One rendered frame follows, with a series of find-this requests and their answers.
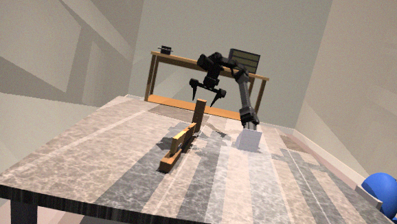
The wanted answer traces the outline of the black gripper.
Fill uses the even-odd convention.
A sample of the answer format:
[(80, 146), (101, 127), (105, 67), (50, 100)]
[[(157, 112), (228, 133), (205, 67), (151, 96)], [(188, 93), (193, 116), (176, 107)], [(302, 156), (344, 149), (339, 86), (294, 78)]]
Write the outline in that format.
[[(218, 76), (216, 74), (213, 74), (213, 73), (207, 73), (206, 76), (209, 76), (210, 78), (218, 78)], [(197, 86), (202, 87), (202, 88), (207, 89), (207, 90), (210, 90), (210, 91), (213, 91), (214, 93), (216, 93), (216, 96), (215, 96), (213, 102), (211, 103), (211, 106), (215, 103), (215, 101), (217, 101), (217, 99), (224, 98), (226, 93), (227, 93), (225, 90), (223, 90), (223, 89), (217, 90), (217, 89), (213, 88), (213, 86), (208, 85), (207, 83), (203, 83), (203, 84), (199, 83), (199, 81), (197, 79), (194, 79), (194, 78), (190, 79), (189, 84), (191, 85), (191, 88), (193, 88), (192, 101), (194, 100)]]

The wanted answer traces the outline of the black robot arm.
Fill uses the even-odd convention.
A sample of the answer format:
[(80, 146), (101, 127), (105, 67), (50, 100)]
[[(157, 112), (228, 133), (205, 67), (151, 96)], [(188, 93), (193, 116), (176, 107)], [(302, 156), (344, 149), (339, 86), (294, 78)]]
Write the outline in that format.
[[(249, 81), (249, 72), (247, 69), (245, 69), (243, 65), (239, 64), (237, 60), (224, 58), (222, 57), (222, 54), (218, 52), (212, 54), (211, 56), (205, 56), (204, 54), (200, 55), (196, 64), (205, 71), (208, 71), (208, 73), (213, 73), (217, 76), (219, 76), (220, 71), (224, 71), (224, 67), (229, 67), (231, 69), (231, 74), (239, 84), (240, 88), (242, 108), (239, 110), (239, 112), (241, 123), (244, 126), (243, 129), (245, 128), (257, 131), (257, 125), (260, 122), (256, 115), (255, 109), (251, 106), (247, 84)], [(241, 70), (235, 73), (234, 67), (236, 66), (241, 68)], [(214, 88), (215, 85), (218, 86), (219, 81), (220, 80), (218, 78), (210, 78), (209, 76), (206, 76), (203, 83), (207, 83)]]

